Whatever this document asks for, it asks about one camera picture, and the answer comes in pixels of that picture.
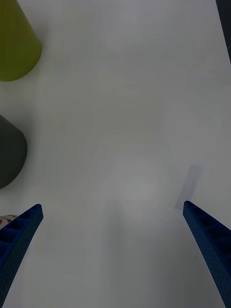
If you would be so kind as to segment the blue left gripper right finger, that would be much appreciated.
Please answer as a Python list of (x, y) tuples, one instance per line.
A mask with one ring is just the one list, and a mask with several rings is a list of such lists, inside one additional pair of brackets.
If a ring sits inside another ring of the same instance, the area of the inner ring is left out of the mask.
[(184, 202), (183, 216), (225, 307), (231, 307), (231, 230), (190, 201)]

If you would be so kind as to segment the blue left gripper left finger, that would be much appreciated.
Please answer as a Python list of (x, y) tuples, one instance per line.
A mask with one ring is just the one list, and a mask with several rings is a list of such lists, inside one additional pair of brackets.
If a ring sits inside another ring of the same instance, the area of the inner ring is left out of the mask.
[(42, 220), (42, 206), (36, 204), (0, 230), (0, 306)]

